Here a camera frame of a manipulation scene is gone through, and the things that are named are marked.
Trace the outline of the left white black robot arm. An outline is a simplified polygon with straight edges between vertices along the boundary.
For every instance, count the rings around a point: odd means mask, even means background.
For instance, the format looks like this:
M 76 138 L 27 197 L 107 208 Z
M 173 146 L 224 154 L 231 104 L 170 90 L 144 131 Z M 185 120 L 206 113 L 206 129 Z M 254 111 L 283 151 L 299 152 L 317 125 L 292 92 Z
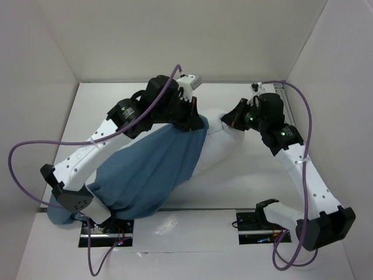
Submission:
M 114 152 L 149 131 L 153 124 L 172 124 L 181 131 L 202 129 L 204 123 L 193 96 L 201 83 L 201 77 L 195 74 L 182 75 L 177 80 L 164 75 L 151 78 L 146 89 L 120 100 L 107 113 L 87 145 L 80 145 L 55 166 L 45 164 L 41 175 L 60 206 L 70 213 L 90 217 L 99 231 L 110 232 L 115 218 L 86 187 L 86 180 Z

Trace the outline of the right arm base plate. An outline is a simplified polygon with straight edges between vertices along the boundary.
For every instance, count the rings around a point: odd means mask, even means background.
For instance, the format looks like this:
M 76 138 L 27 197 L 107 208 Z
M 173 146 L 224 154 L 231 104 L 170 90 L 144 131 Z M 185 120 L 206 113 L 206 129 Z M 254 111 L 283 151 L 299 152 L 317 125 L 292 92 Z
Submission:
M 255 211 L 238 211 L 231 225 L 238 231 L 239 245 L 270 244 L 286 231 L 277 224 L 262 222 Z

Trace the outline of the blue pillowcase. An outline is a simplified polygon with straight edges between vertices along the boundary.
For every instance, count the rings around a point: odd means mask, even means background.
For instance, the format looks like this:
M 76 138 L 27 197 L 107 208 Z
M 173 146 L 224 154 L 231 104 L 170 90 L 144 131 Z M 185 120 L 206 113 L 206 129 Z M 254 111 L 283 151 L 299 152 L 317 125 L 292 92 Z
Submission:
M 86 187 L 110 210 L 112 217 L 137 219 L 157 212 L 175 187 L 189 180 L 200 158 L 209 125 L 181 131 L 167 124 L 123 146 L 86 180 Z M 55 225 L 83 217 L 70 213 L 51 196 L 47 214 Z

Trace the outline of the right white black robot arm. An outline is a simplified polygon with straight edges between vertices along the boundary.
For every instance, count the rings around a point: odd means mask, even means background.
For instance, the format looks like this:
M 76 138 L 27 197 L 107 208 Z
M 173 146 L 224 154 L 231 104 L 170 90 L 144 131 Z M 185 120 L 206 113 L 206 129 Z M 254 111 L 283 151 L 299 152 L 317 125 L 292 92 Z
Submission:
M 266 229 L 278 224 L 295 234 L 303 248 L 314 251 L 343 240 L 356 219 L 352 208 L 344 208 L 324 183 L 305 143 L 295 126 L 285 122 L 284 103 L 275 93 L 264 93 L 251 100 L 241 99 L 222 117 L 222 122 L 240 130 L 260 133 L 262 142 L 283 165 L 304 201 L 300 212 L 276 199 L 258 204 L 255 224 Z

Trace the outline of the white pillow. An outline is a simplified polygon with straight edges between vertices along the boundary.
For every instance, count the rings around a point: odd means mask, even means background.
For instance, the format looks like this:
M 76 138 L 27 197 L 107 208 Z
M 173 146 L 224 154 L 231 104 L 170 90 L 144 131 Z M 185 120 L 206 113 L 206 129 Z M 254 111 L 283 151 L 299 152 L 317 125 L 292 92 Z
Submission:
M 192 179 L 217 173 L 219 176 L 237 176 L 268 169 L 265 161 L 249 156 L 244 147 L 245 132 L 229 127 L 221 121 L 227 110 L 208 108 L 202 111 L 209 128 L 200 158 L 191 176 Z

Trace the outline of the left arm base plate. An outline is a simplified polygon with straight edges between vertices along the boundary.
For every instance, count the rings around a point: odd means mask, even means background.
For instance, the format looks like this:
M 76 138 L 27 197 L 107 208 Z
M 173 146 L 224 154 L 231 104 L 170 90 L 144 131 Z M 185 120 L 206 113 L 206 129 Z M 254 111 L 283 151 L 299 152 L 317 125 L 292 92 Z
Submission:
M 117 220 L 110 229 L 103 229 L 92 224 L 91 247 L 108 247 L 116 244 L 117 247 L 132 247 L 134 220 Z

